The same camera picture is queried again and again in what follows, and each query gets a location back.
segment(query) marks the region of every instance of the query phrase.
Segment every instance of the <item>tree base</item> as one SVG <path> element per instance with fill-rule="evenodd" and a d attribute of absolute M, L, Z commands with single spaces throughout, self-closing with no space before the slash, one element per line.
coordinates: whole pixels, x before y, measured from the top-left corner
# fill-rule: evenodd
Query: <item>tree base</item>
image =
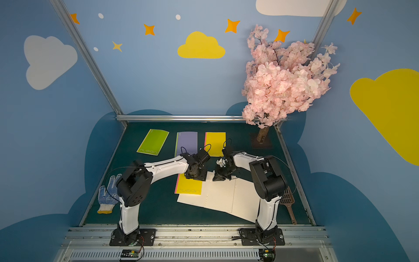
<path fill-rule="evenodd" d="M 273 148 L 271 139 L 269 136 L 265 137 L 265 140 L 262 143 L 259 143 L 257 140 L 258 133 L 251 133 L 250 134 L 250 141 L 252 144 L 252 148 Z"/>

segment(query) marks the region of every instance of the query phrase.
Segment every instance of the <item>vent grille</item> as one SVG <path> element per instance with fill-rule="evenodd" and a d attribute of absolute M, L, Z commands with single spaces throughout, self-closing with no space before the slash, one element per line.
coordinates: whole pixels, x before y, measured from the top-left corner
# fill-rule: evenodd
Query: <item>vent grille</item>
<path fill-rule="evenodd" d="M 119 249 L 113 250 L 83 250 L 83 249 L 75 249 L 71 253 L 70 261 L 118 261 L 121 257 L 121 251 Z"/>
<path fill-rule="evenodd" d="M 119 261 L 122 249 L 75 249 L 70 261 Z M 143 260 L 259 259 L 258 249 L 146 249 Z"/>
<path fill-rule="evenodd" d="M 176 259 L 258 259 L 259 254 L 254 250 L 223 250 L 223 249 L 172 249 L 146 250 L 143 259 L 147 260 L 176 260 Z"/>

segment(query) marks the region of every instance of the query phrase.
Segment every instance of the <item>purple notebook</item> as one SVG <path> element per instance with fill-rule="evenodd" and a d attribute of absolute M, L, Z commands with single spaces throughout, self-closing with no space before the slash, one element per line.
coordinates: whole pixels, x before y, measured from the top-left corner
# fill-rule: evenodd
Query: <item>purple notebook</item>
<path fill-rule="evenodd" d="M 182 152 L 185 153 L 185 150 L 190 155 L 198 153 L 198 132 L 178 132 L 176 137 L 175 157 Z"/>

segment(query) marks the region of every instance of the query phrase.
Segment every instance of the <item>yellow star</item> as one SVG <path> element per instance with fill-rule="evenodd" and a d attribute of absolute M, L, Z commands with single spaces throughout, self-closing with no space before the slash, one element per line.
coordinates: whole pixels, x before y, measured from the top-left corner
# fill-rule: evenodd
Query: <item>yellow star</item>
<path fill-rule="evenodd" d="M 154 26 L 148 26 L 148 25 L 144 24 L 144 27 L 145 27 L 145 35 L 148 35 L 148 34 L 155 35 L 154 31 L 153 31 Z"/>
<path fill-rule="evenodd" d="M 118 49 L 119 51 L 121 51 L 121 52 L 122 52 L 122 50 L 121 50 L 121 45 L 122 45 L 122 44 L 115 44 L 115 42 L 114 42 L 114 41 L 112 41 L 112 43 L 115 45 L 115 46 L 114 46 L 114 49 Z"/>
<path fill-rule="evenodd" d="M 357 12 L 357 9 L 354 9 L 354 12 L 352 13 L 352 15 L 348 18 L 347 21 L 351 22 L 352 25 L 355 23 L 355 20 L 358 18 L 358 16 L 362 14 L 362 12 Z"/>
<path fill-rule="evenodd" d="M 237 33 L 237 25 L 238 25 L 238 23 L 240 23 L 240 21 L 236 21 L 236 22 L 233 22 L 233 21 L 231 21 L 230 19 L 227 19 L 228 20 L 228 26 L 227 26 L 227 29 L 225 30 L 225 32 L 227 33 L 227 32 L 233 32 L 233 33 Z"/>
<path fill-rule="evenodd" d="M 80 24 L 79 21 L 77 20 L 77 14 L 72 14 L 70 16 L 74 23 Z"/>
<path fill-rule="evenodd" d="M 285 42 L 285 37 L 288 35 L 290 31 L 288 32 L 282 32 L 278 29 L 278 36 L 275 38 L 274 42 L 281 41 L 282 43 Z"/>

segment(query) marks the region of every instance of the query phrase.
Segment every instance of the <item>green notebook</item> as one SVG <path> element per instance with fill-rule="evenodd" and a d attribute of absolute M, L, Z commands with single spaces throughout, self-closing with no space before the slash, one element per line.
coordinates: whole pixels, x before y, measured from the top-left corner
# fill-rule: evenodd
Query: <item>green notebook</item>
<path fill-rule="evenodd" d="M 138 153 L 158 156 L 169 132 L 159 129 L 150 129 L 138 148 Z"/>

